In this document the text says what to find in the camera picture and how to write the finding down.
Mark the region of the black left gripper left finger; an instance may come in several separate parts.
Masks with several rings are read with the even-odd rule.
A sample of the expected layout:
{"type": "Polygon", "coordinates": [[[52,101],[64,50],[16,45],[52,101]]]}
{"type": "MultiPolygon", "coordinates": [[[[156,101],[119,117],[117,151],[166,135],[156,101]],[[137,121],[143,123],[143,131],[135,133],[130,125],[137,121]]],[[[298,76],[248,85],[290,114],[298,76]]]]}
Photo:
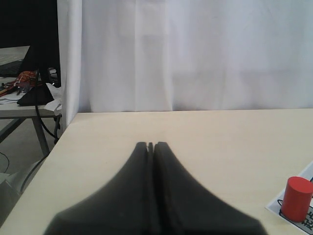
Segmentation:
{"type": "Polygon", "coordinates": [[[149,235],[148,149],[138,142],[118,173],[97,192],[55,215],[46,235],[149,235]]]}

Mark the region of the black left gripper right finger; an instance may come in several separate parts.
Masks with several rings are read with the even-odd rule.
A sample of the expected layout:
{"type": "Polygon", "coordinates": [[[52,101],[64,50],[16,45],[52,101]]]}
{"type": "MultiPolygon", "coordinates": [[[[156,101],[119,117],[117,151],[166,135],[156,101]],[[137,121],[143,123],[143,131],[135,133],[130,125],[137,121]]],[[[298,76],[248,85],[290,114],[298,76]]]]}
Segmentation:
{"type": "Polygon", "coordinates": [[[163,235],[265,235],[262,223],[202,186],[166,142],[153,153],[153,180],[163,235]]]}

